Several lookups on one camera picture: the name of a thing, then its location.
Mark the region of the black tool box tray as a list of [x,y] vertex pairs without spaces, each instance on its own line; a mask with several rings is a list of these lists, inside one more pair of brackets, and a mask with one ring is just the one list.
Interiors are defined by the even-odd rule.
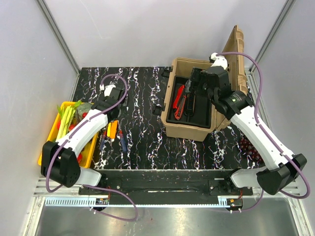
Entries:
[[183,109],[183,114],[179,120],[175,119],[175,109],[173,109],[173,104],[176,99],[177,92],[179,88],[187,82],[186,77],[174,77],[173,86],[171,87],[171,95],[169,101],[169,108],[167,109],[166,121],[168,123],[183,124],[196,126],[200,128],[210,128],[211,127],[211,108],[212,104],[207,99],[192,90],[188,94]]

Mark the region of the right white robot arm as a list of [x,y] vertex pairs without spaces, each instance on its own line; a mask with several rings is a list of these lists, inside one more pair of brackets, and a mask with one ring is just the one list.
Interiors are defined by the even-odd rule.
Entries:
[[243,187],[261,187],[275,195],[302,176],[306,157],[294,154],[280,142],[255,113],[251,99],[244,92],[232,90],[228,72],[223,67],[193,68],[186,88],[211,101],[219,113],[243,132],[263,159],[262,168],[231,172],[230,179],[224,182],[227,193],[234,195]]

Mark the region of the tan plastic tool box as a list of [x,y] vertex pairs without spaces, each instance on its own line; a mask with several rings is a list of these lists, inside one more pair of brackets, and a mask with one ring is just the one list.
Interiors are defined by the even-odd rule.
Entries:
[[[224,56],[228,62],[226,71],[228,72],[229,82],[233,91],[240,90],[248,96],[247,79],[245,75],[244,60],[241,53],[244,51],[244,34],[238,26],[234,26],[229,36],[229,39],[219,56]],[[198,60],[189,58],[176,58],[172,62],[171,71],[167,89],[164,98],[164,105],[161,112],[161,121],[165,127],[167,137],[191,139],[194,141],[202,142],[206,136],[214,131],[220,131],[227,128],[231,121],[227,120],[224,115],[219,113],[215,106],[212,104],[211,108],[211,127],[200,128],[196,126],[168,123],[166,121],[167,109],[169,108],[169,101],[171,95],[171,87],[173,86],[174,77],[186,77],[187,82],[190,79],[191,71],[194,67],[207,70],[211,67],[212,63],[210,58],[208,60]],[[188,90],[185,85],[185,92],[183,95],[186,97],[191,90]]]

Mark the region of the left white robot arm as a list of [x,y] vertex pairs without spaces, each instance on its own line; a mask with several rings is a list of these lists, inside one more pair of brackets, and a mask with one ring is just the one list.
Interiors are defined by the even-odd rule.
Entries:
[[95,194],[105,192],[107,183],[102,174],[80,167],[77,157],[99,130],[119,117],[126,91],[115,85],[106,86],[87,115],[65,136],[47,141],[42,148],[41,174],[62,186],[89,185]]

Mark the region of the red handled pliers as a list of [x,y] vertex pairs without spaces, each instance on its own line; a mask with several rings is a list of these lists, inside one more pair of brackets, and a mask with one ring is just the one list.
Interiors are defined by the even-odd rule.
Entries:
[[182,114],[184,112],[184,107],[185,107],[185,102],[186,102],[186,96],[183,95],[178,103],[177,109],[175,111],[174,117],[176,120],[180,120],[182,117]]

